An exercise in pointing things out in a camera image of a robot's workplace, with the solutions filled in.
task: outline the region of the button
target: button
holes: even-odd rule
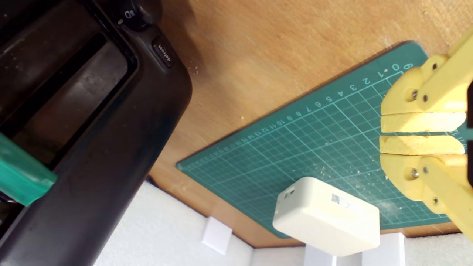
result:
[[[171,68],[174,65],[175,56],[167,41],[158,36],[153,40],[152,45],[154,51],[158,54],[164,65]]]

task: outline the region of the knob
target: knob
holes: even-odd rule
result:
[[[119,24],[137,32],[155,25],[163,15],[160,0],[118,0],[113,3],[113,10]]]

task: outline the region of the white box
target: white box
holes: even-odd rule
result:
[[[225,255],[232,236],[232,229],[212,216],[207,218],[202,243]]]
[[[272,224],[338,257],[379,246],[379,209],[314,177],[279,194]]]
[[[379,247],[362,254],[362,266],[405,266],[404,239],[402,233],[381,235]]]

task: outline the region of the label sticker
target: label sticker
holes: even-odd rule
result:
[[[355,212],[358,211],[355,204],[352,201],[350,201],[349,199],[346,199],[346,198],[340,197],[338,195],[332,194],[332,201],[337,203],[343,209],[346,209],[346,210],[348,210],[352,213],[355,213]]]

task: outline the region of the green cutting mat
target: green cutting mat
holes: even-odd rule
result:
[[[418,44],[401,45],[176,167],[282,238],[272,226],[277,196],[305,176],[377,206],[381,229],[448,222],[404,197],[379,164],[383,96],[426,59]],[[462,129],[452,134],[465,144]]]

